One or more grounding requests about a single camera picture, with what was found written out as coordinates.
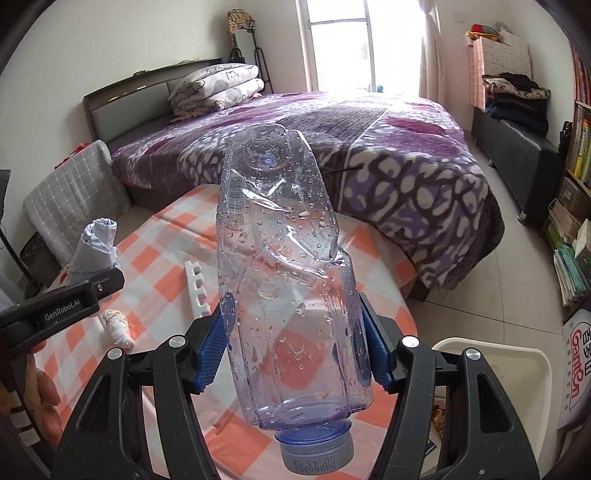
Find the person's left hand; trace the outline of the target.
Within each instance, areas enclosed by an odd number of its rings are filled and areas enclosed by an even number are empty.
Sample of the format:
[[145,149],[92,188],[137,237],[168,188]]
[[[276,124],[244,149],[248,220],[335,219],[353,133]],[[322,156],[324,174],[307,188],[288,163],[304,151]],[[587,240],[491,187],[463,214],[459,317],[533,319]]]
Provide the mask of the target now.
[[57,446],[63,433],[62,420],[56,411],[60,396],[53,380],[36,366],[34,354],[41,351],[46,341],[32,347],[26,357],[25,404],[33,414],[41,435],[49,444]]

